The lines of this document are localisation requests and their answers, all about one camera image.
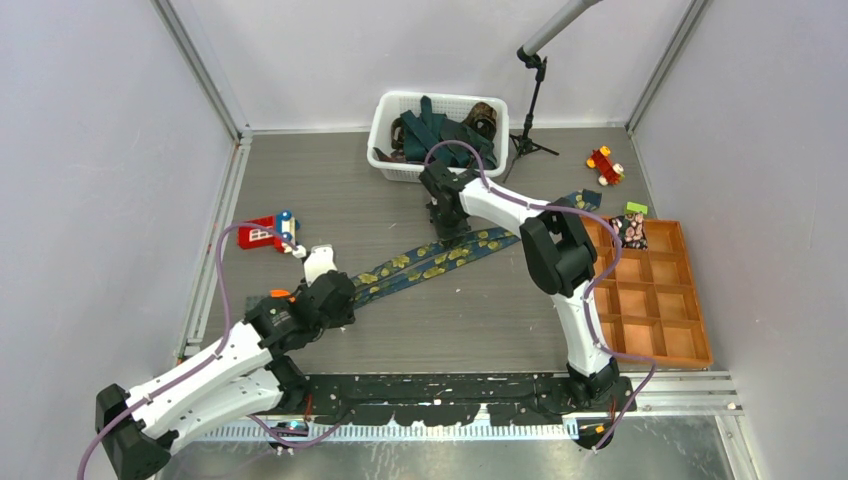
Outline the blue yellow floral tie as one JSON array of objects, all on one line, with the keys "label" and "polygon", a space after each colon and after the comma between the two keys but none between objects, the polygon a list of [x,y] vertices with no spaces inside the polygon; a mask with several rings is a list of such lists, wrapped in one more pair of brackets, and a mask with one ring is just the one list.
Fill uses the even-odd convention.
[{"label": "blue yellow floral tie", "polygon": [[504,250],[518,237],[502,227],[465,233],[447,242],[435,241],[413,248],[353,277],[354,307],[405,290],[466,264]]}]

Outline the orange wooden compartment tray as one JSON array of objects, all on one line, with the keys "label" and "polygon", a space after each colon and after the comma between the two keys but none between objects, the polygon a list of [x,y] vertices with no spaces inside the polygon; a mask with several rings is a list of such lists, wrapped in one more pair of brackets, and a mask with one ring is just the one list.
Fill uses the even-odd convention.
[{"label": "orange wooden compartment tray", "polygon": [[681,224],[647,219],[645,250],[623,250],[594,289],[601,329],[614,350],[669,368],[713,364]]}]

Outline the dark green tie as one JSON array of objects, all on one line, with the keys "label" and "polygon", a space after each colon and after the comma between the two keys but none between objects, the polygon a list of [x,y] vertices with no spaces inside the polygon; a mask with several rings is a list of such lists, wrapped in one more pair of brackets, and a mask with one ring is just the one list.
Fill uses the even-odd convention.
[{"label": "dark green tie", "polygon": [[462,124],[449,119],[445,114],[433,111],[432,100],[424,96],[420,101],[421,112],[415,115],[407,110],[391,125],[391,148],[402,150],[406,162],[423,164],[427,153],[437,143],[457,140],[470,145],[481,157],[487,170],[497,167],[494,140],[488,140]]}]

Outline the red toy car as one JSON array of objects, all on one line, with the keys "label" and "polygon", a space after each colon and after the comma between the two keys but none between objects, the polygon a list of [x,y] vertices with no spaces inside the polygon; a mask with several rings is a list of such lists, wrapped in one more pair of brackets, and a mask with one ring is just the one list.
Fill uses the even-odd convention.
[{"label": "red toy car", "polygon": [[598,183],[602,186],[615,186],[624,179],[624,168],[620,163],[614,163],[608,146],[601,146],[592,151],[586,165],[597,171]]}]

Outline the brown patterned rolled tie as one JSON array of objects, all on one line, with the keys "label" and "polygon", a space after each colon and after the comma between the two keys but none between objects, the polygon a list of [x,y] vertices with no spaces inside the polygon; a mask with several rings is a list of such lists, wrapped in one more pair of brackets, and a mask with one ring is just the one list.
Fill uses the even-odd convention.
[{"label": "brown patterned rolled tie", "polygon": [[486,102],[477,102],[469,111],[462,124],[478,135],[493,140],[497,134],[498,114],[494,107]]}]

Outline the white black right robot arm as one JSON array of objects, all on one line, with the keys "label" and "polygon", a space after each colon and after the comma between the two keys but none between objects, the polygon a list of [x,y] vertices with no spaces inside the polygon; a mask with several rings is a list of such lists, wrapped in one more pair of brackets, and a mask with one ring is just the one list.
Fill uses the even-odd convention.
[{"label": "white black right robot arm", "polygon": [[617,361],[602,337],[593,281],[598,254],[577,210],[565,201],[545,203],[503,189],[478,173],[456,174],[430,164],[419,174],[430,196],[438,236],[465,231],[479,217],[519,237],[533,283],[554,304],[567,341],[566,386],[573,402],[596,410],[619,379]]}]

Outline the white plastic basket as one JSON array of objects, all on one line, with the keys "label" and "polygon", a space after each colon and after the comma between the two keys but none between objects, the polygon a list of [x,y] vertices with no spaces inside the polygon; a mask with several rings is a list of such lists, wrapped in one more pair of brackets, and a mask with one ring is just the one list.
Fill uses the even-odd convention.
[{"label": "white plastic basket", "polygon": [[457,122],[464,120],[472,110],[472,107],[479,102],[484,102],[491,106],[496,112],[496,135],[493,140],[495,166],[491,169],[486,169],[486,174],[491,178],[495,178],[505,172],[509,157],[510,117],[508,106],[503,100],[485,96],[398,90],[385,93],[375,110],[367,141],[366,153],[367,161],[372,167],[379,170],[389,181],[418,182],[418,176],[423,171],[422,165],[381,161],[378,158],[375,148],[380,149],[386,154],[390,153],[392,150],[392,122],[407,110],[416,115],[420,114],[420,100],[423,96],[431,99],[433,111],[436,114],[445,114],[447,118]]}]

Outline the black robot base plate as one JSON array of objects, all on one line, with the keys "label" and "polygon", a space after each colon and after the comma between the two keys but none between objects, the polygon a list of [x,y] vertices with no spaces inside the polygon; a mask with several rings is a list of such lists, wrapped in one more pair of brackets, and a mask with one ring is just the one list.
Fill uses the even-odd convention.
[{"label": "black robot base plate", "polygon": [[302,415],[325,425],[466,426],[484,413],[496,427],[553,425],[587,412],[608,419],[633,392],[621,377],[599,393],[579,393],[567,376],[551,373],[311,375],[286,394],[275,414]]}]

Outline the dark floral tie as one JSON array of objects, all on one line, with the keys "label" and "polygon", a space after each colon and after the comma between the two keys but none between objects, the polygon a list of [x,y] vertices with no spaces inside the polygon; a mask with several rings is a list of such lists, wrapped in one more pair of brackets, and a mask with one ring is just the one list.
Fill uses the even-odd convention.
[{"label": "dark floral tie", "polygon": [[377,160],[384,163],[405,163],[406,156],[402,150],[395,149],[390,153],[386,153],[383,150],[374,147],[373,153],[376,155]]}]

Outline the green toy block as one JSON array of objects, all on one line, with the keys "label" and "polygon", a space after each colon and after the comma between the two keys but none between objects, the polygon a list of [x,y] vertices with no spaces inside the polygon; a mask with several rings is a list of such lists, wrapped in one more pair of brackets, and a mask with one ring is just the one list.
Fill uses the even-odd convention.
[{"label": "green toy block", "polygon": [[638,202],[627,202],[624,207],[624,213],[627,215],[648,215],[649,207]]}]

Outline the black tripod stand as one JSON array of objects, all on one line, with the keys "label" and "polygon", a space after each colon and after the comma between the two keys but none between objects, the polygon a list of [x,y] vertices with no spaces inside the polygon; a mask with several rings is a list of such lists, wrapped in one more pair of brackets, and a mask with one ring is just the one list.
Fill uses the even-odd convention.
[{"label": "black tripod stand", "polygon": [[516,54],[517,54],[518,59],[523,62],[524,66],[528,70],[534,70],[535,71],[535,76],[534,76],[535,84],[534,84],[532,97],[531,97],[531,100],[530,100],[530,105],[529,105],[528,111],[525,115],[525,119],[524,119],[524,123],[523,123],[521,133],[509,135],[510,141],[512,142],[512,145],[515,149],[515,155],[510,160],[509,166],[505,170],[505,173],[504,173],[504,176],[503,176],[503,182],[506,182],[509,179],[516,163],[521,158],[524,158],[524,157],[526,157],[530,154],[536,153],[536,152],[545,152],[545,153],[549,153],[549,154],[554,155],[554,156],[560,155],[560,153],[558,151],[553,150],[553,149],[548,148],[548,147],[545,147],[545,146],[542,146],[541,144],[537,143],[536,141],[534,141],[530,137],[530,133],[531,133],[533,126],[534,126],[535,110],[536,110],[536,106],[537,106],[537,102],[538,102],[538,96],[539,96],[539,93],[540,93],[540,88],[541,88],[542,83],[545,80],[546,73],[547,73],[547,61],[548,61],[548,59],[540,57],[538,53],[529,54],[524,50],[523,47],[520,47],[517,50]]}]

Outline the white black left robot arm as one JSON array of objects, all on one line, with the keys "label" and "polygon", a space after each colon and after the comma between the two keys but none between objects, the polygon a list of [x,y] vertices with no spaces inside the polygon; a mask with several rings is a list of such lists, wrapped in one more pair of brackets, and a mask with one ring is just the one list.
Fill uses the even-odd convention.
[{"label": "white black left robot arm", "polygon": [[355,320],[355,286],[331,245],[303,253],[291,294],[262,298],[198,355],[145,383],[95,397],[97,440],[120,479],[147,479],[183,447],[240,416],[298,412],[308,382],[290,352]]}]

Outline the red toy house block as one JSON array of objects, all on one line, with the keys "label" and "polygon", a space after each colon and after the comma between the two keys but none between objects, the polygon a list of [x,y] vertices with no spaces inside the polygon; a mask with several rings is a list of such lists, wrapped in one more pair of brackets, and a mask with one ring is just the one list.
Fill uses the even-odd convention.
[{"label": "red toy house block", "polygon": [[[264,229],[273,228],[286,240],[293,244],[297,244],[296,234],[300,230],[301,224],[293,215],[291,210],[282,210],[275,215],[255,218],[249,220],[249,223],[259,225]],[[284,243],[280,238],[272,235],[264,229],[256,227],[240,227],[238,229],[237,245],[243,250],[273,246],[281,253],[288,254],[293,251],[288,244]]]}]

